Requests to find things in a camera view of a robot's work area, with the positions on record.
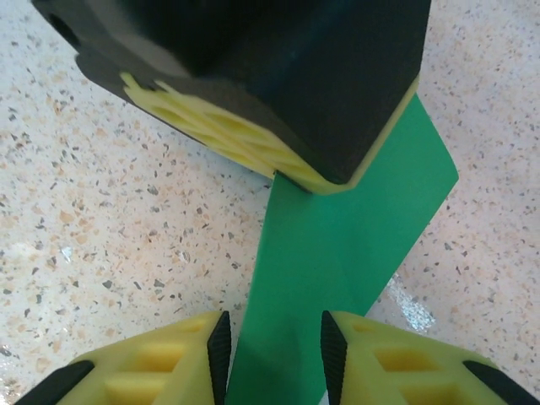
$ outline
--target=yellow honeycomb foam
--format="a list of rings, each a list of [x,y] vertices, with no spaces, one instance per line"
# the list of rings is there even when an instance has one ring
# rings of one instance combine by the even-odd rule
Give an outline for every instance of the yellow honeycomb foam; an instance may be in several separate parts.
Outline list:
[[[141,109],[250,170],[268,178],[276,171],[316,194],[354,188],[390,134],[418,87],[414,80],[359,168],[347,184],[334,184],[309,166],[273,132],[193,95],[181,94],[156,81],[157,90],[143,89],[130,73],[122,73],[124,91]]]
[[[347,341],[341,405],[502,405],[463,365],[489,360],[348,312],[332,312]]]
[[[221,312],[213,311],[131,337],[73,363],[90,371],[58,405],[214,403],[207,343]]]

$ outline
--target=yellow foam piece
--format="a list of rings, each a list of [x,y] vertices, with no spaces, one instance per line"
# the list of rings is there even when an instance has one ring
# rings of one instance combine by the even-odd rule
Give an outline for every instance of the yellow foam piece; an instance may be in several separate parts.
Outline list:
[[[347,341],[341,405],[499,405],[462,364],[484,357],[348,312],[332,312]]]
[[[306,190],[322,195],[356,187],[418,87],[416,79],[351,180],[347,184],[338,185],[326,180],[266,128],[206,100],[181,94],[167,83],[156,81],[160,89],[151,90],[141,88],[130,73],[122,73],[121,78],[126,84],[124,91],[135,105],[195,138],[214,152],[271,179],[279,171]]]
[[[207,343],[221,312],[83,354],[90,371],[58,405],[214,404]]]

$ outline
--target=green paper strip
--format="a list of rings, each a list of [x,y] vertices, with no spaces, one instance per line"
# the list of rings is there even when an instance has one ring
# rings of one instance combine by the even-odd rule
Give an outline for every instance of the green paper strip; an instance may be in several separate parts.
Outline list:
[[[321,313],[365,314],[456,181],[416,95],[351,192],[314,196],[277,175],[227,403],[317,404]]]

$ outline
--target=black rubber pad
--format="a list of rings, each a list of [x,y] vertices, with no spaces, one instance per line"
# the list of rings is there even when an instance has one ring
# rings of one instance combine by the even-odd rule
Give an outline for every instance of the black rubber pad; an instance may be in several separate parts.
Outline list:
[[[327,379],[328,401],[330,405],[339,405],[345,376],[347,341],[327,310],[322,312],[321,355]]]
[[[509,405],[540,404],[537,399],[501,370],[472,360],[464,361],[463,365]]]
[[[216,405],[225,404],[230,363],[230,342],[230,317],[229,312],[226,311],[218,319],[207,343],[213,401]]]
[[[24,397],[20,398],[17,405],[55,405],[93,368],[94,363],[83,360],[55,370]]]

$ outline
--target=speckled floor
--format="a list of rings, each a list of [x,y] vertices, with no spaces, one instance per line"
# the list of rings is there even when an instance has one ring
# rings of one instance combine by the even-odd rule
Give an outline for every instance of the speckled floor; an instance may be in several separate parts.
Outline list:
[[[0,18],[0,403],[201,311],[232,310],[238,331],[269,182],[89,83],[27,2]],[[538,21],[532,0],[434,1],[419,94],[461,179],[370,312],[535,396]]]

